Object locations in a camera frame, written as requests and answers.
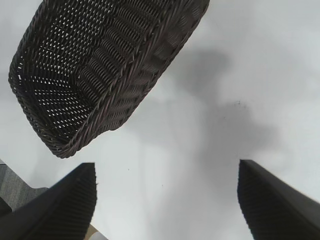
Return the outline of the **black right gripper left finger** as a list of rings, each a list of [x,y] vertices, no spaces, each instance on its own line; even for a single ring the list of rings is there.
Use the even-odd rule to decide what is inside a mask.
[[[93,162],[80,164],[50,188],[32,188],[0,165],[2,240],[83,240],[96,203]]]

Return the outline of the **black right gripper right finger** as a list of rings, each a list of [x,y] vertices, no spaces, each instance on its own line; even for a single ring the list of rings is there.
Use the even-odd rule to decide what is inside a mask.
[[[239,162],[237,198],[255,240],[320,238],[320,204],[253,160]]]

